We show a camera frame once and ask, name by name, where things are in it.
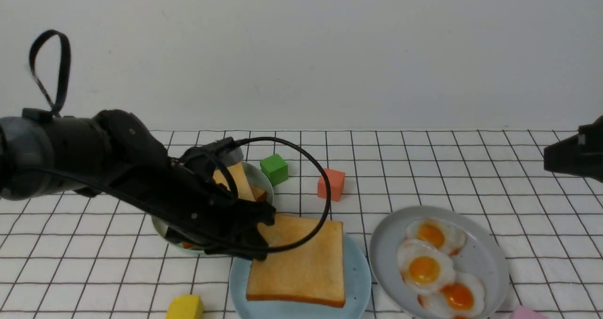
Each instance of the toast crust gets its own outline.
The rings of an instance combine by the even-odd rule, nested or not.
[[[334,308],[343,308],[344,300],[328,300],[314,297],[302,297],[292,294],[247,294],[248,302],[263,302],[263,301],[283,301],[283,302],[298,302],[308,304],[326,305]]]

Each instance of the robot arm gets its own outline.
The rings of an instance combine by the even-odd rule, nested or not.
[[[263,260],[269,253],[296,248],[319,231],[330,209],[328,177],[308,152],[289,141],[226,138],[191,147],[181,158],[171,158],[164,145],[131,113],[105,110],[92,119],[60,117],[69,73],[65,70],[70,58],[65,56],[69,53],[66,36],[56,31],[43,33],[32,46],[30,66],[35,76],[36,53],[53,35],[62,40],[57,102],[51,102],[34,77],[51,111],[26,108],[21,117],[0,118],[2,198],[20,200],[66,190],[94,197],[104,192],[163,220],[183,240],[197,244],[207,254],[244,259]],[[237,197],[226,166],[241,161],[239,147],[254,141],[276,141],[293,147],[307,156],[325,178],[325,212],[317,227],[295,243],[269,247],[257,225],[273,225],[275,208],[267,202]],[[215,183],[216,169],[222,171],[230,190]]]

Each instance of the toast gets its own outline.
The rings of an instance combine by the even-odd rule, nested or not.
[[[258,225],[270,246],[292,244],[306,236],[318,219],[276,214],[273,226]],[[252,261],[248,301],[284,300],[345,305],[343,223],[326,221],[310,241],[286,252],[271,253],[265,261]]]
[[[239,199],[256,201],[256,199],[253,197],[252,188],[249,186],[249,181],[247,181],[247,175],[245,175],[243,163],[239,162],[228,167],[228,171],[230,172],[230,175],[232,175],[233,180],[235,180],[236,189],[239,192]],[[213,180],[216,181],[217,184],[223,184],[227,189],[229,189],[228,182],[226,182],[226,178],[222,172],[215,171],[213,173]]]
[[[257,186],[254,186],[252,184],[249,184],[249,187],[252,189],[252,194],[253,194],[253,198],[255,199],[255,201],[263,202],[268,199],[268,193],[265,190],[263,190]]]

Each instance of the gray plate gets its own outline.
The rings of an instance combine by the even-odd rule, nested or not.
[[[504,253],[480,225],[439,207],[422,205],[398,210],[386,216],[373,232],[368,253],[370,267],[388,297],[409,315],[437,319],[418,304],[416,293],[402,282],[398,272],[398,246],[406,236],[407,226],[420,218],[446,221],[467,233],[465,247],[452,259],[455,269],[471,272],[484,282],[486,304],[478,318],[487,318],[496,312],[506,298],[509,287],[509,268]]]

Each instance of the egg white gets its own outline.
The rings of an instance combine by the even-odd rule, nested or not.
[[[407,238],[416,239],[418,229],[425,223],[438,227],[444,235],[444,244],[437,248],[440,252],[448,255],[456,255],[461,251],[461,248],[465,246],[465,243],[467,242],[465,231],[448,222],[429,218],[420,219],[411,223],[407,227]]]
[[[429,284],[420,284],[414,282],[412,278],[405,277],[408,273],[408,268],[414,259],[418,257],[430,257],[440,265],[440,274],[435,281]],[[452,259],[439,252],[434,246],[417,239],[406,239],[398,248],[398,269],[403,278],[404,283],[413,291],[422,295],[429,295],[440,291],[442,287],[454,282],[456,273]]]
[[[457,311],[452,309],[448,306],[448,302],[442,293],[420,295],[418,296],[419,303],[425,310],[442,319],[453,319],[454,317],[471,319],[479,316],[485,308],[485,289],[480,279],[470,273],[456,272],[456,282],[464,284],[473,294],[471,310]]]

